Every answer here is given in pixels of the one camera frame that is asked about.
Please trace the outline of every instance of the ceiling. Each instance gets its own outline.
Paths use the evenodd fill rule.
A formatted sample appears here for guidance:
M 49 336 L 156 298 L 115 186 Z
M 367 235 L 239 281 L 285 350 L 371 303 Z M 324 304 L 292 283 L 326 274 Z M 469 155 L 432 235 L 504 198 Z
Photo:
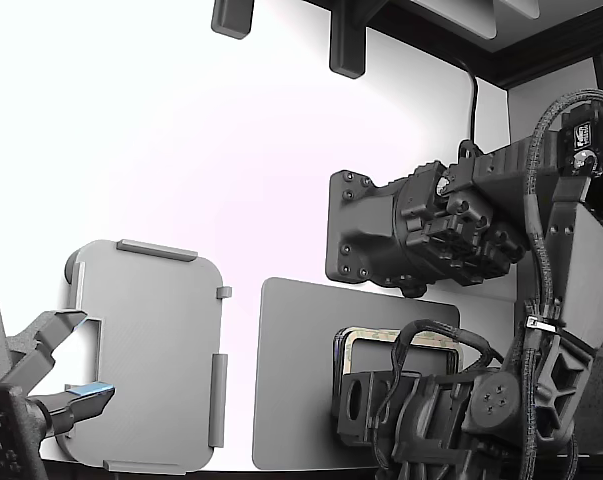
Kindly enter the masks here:
M 392 0 L 488 52 L 603 6 L 603 0 Z

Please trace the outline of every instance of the black plastic housing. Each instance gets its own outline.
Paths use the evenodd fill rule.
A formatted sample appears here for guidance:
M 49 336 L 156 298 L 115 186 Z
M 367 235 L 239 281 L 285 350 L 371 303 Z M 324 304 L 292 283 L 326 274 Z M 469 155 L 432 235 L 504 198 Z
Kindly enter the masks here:
M 21 387 L 0 383 L 0 479 L 47 480 L 41 439 Z

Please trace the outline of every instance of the black metal bracket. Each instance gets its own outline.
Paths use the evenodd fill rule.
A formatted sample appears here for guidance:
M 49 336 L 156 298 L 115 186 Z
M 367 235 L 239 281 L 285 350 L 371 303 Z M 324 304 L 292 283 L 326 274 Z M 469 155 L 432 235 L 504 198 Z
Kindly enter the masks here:
M 366 27 L 389 0 L 336 0 L 332 7 L 330 70 L 348 78 L 365 73 Z
M 241 40 L 252 29 L 254 0 L 215 0 L 212 30 Z

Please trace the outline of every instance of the dark wooden trim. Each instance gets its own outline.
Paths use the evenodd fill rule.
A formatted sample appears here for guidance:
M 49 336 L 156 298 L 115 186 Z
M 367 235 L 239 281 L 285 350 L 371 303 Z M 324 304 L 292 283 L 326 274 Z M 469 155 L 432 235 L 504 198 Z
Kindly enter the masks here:
M 497 85 L 510 89 L 603 53 L 603 7 L 494 54 Z
M 305 1 L 332 8 L 332 0 Z M 495 53 L 393 3 L 369 26 L 445 62 L 458 65 L 460 59 L 477 77 L 505 90 L 603 53 L 603 7 Z

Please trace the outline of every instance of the round joint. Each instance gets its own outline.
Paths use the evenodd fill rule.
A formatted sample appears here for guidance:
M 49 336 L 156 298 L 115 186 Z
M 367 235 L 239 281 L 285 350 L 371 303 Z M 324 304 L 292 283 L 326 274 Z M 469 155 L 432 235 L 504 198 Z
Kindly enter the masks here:
M 520 405 L 519 383 L 508 372 L 490 375 L 473 392 L 470 413 L 483 431 L 496 431 L 516 422 Z

